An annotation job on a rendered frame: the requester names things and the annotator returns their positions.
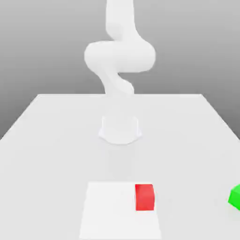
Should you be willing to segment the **small green cube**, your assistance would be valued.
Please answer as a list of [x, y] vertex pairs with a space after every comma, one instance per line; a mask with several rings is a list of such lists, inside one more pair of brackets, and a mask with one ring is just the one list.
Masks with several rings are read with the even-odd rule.
[[240, 184], [231, 189], [228, 203], [240, 211]]

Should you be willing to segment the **small red cube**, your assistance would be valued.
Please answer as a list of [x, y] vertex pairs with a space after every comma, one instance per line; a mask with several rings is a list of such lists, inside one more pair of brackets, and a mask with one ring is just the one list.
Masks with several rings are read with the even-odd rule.
[[155, 193], [152, 184], [135, 184], [135, 210], [153, 211]]

